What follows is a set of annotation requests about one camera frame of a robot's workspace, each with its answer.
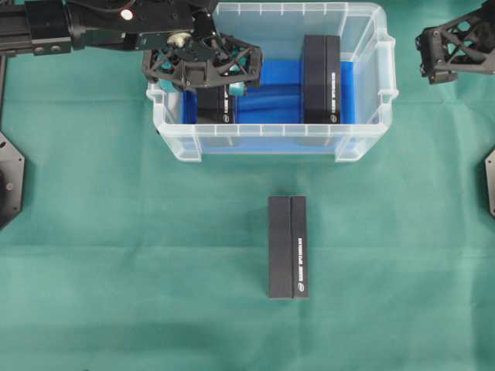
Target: clear plastic bin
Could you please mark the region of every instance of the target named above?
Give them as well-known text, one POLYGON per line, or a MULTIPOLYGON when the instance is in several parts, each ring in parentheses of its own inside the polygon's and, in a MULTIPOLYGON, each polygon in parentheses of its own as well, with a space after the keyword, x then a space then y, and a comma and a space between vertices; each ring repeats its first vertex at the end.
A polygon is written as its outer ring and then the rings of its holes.
POLYGON ((306 34, 340 35, 341 59, 353 62, 356 124, 182 124, 181 93, 149 84, 153 121, 181 161, 202 154, 328 154, 359 160, 392 123, 395 40, 384 10, 372 3, 225 3, 219 31, 259 45, 265 59, 298 60, 306 34))

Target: black metal bracket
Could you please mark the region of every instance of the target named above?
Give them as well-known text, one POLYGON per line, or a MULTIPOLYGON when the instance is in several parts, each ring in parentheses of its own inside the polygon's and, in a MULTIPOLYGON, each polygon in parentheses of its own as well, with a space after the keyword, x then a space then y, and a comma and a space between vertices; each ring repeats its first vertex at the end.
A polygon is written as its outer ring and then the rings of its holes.
POLYGON ((0 56, 70 53, 86 46, 145 51, 148 80, 182 90, 259 87, 259 47, 215 27, 218 0, 26 0, 0 9, 0 56))
POLYGON ((2 129, 3 92, 5 89, 6 72, 7 72, 7 57, 0 56, 0 130, 2 129))
POLYGON ((488 200, 490 201, 490 214, 495 216, 495 150, 486 158, 486 182, 488 184, 488 200))
POLYGON ((24 156, 0 132, 0 229, 22 208, 24 156))
POLYGON ((495 0, 416 38, 421 74, 431 84, 457 80, 456 72, 495 73, 495 0))

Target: green tablecloth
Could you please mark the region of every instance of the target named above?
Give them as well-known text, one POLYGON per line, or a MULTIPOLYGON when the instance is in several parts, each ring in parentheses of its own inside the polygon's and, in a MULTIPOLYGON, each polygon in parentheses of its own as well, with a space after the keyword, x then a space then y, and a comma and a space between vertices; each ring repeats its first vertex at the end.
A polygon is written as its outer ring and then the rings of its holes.
POLYGON ((414 38, 481 0, 383 0, 394 124, 364 159, 175 160, 141 55, 9 64, 3 128, 27 158, 0 233, 0 369, 495 368, 495 79, 430 87, 414 38), (267 196, 308 201, 311 299, 269 301, 267 196))

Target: black box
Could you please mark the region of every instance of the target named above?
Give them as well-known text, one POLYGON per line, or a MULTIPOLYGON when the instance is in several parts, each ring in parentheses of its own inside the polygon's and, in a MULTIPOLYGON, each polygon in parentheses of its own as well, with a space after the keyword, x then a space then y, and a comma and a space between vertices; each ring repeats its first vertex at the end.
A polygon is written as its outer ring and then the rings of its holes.
POLYGON ((268 296, 308 297, 306 198, 268 198, 268 296))
POLYGON ((228 86, 197 89, 198 124, 235 124, 236 99, 228 86))
POLYGON ((340 124, 340 37, 306 35, 302 65, 304 124, 340 124))

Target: white light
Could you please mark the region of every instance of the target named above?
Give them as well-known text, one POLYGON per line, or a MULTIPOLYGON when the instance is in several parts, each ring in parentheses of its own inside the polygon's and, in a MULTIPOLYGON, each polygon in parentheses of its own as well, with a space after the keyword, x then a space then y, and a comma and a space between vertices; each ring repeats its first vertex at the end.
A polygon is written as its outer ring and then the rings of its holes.
POLYGON ((123 19, 125 19, 126 21, 130 21, 131 19, 134 18, 134 14, 132 14, 132 12, 129 10, 129 9, 124 9, 122 12, 121 12, 121 17, 123 19))

